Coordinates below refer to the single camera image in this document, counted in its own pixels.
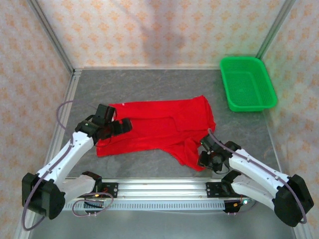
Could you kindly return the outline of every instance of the green basket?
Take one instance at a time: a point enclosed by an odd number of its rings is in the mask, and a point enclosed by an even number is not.
[[[272,108],[277,97],[264,63],[255,57],[226,57],[220,62],[229,108],[258,112]]]

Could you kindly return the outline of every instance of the patterned wallpaper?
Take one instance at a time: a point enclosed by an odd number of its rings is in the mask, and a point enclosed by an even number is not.
[[[256,55],[284,0],[39,3],[75,68],[211,68]]]
[[[297,1],[263,59],[278,105],[270,128],[283,170],[301,175],[315,207],[309,213],[319,235],[319,2]]]
[[[26,0],[0,1],[0,238],[13,238],[21,180],[42,165],[70,79]]]

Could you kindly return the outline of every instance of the purple cable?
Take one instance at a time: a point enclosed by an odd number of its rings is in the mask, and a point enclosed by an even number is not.
[[[114,201],[113,196],[112,196],[111,194],[109,194],[109,193],[86,193],[86,194],[84,194],[84,196],[90,196],[90,195],[96,195],[96,194],[110,196],[110,197],[111,197],[111,202],[110,202],[110,203],[108,204],[108,206],[105,207],[103,210],[101,210],[101,211],[99,211],[99,212],[97,212],[97,213],[94,212],[94,215],[95,215],[95,216],[97,216],[97,215],[100,214],[101,212],[107,210],[107,209],[111,206],[111,204],[113,203],[113,201]],[[79,202],[96,203],[96,201],[94,201],[94,200],[87,200],[87,199],[80,199],[80,200],[76,201],[76,202],[73,204],[73,206],[72,206],[72,212],[73,212],[73,214],[74,214],[76,217],[78,217],[78,218],[84,218],[84,217],[89,217],[89,216],[91,216],[90,213],[89,213],[89,214],[85,214],[85,215],[80,215],[80,214],[75,213],[74,207],[75,207],[75,205],[76,205],[77,203],[79,203]]]
[[[218,139],[214,136],[212,130],[209,128],[208,129],[208,133],[210,135],[210,137],[219,145],[221,146],[222,148],[226,149],[227,151],[237,155],[238,157],[241,157],[245,160],[248,160],[248,158],[244,155],[241,155],[240,153],[236,153],[235,151],[231,150],[230,148],[226,147],[224,144],[220,143],[218,141]],[[266,173],[270,174],[272,177],[274,177],[275,179],[277,178],[280,182],[282,182],[287,188],[288,190],[291,192],[291,194],[293,195],[295,201],[297,202],[299,208],[300,208],[300,211],[303,215],[303,218],[304,220],[303,221],[300,221],[301,224],[306,224],[307,223],[307,217],[306,217],[306,213],[305,213],[305,210],[303,208],[303,206],[301,205],[301,202],[298,198],[298,196],[295,194],[295,192],[293,191],[293,189],[289,186],[288,183],[286,183],[281,177],[277,176],[276,174],[274,174],[273,172],[269,171],[267,168],[265,168],[264,166],[260,165],[259,163],[255,162],[254,160],[249,160],[249,162],[255,164],[257,167],[261,168],[262,170],[264,170]]]
[[[46,171],[42,177],[37,181],[37,183],[35,184],[35,186],[33,187],[33,189],[31,190],[25,204],[24,204],[24,207],[23,207],[23,212],[22,212],[22,217],[21,217],[21,223],[22,223],[22,227],[25,231],[30,231],[34,228],[36,228],[43,220],[45,217],[42,217],[36,224],[34,224],[32,227],[30,228],[27,228],[25,226],[25,216],[26,216],[26,210],[31,202],[31,198],[33,197],[35,191],[37,190],[37,188],[39,187],[40,183],[43,181],[43,179],[49,174],[50,171],[52,171],[64,158],[65,156],[70,152],[71,148],[72,148],[72,145],[73,145],[73,134],[70,130],[68,130],[60,121],[60,118],[59,118],[59,112],[60,112],[60,109],[66,105],[66,104],[69,104],[69,103],[73,103],[73,102],[76,102],[76,103],[79,103],[79,101],[65,101],[63,102],[62,104],[59,105],[59,107],[56,109],[56,121],[57,123],[61,126],[62,129],[65,130],[65,132],[70,136],[70,145],[69,147],[67,148],[67,150],[65,151],[65,153],[49,168],[48,171]]]

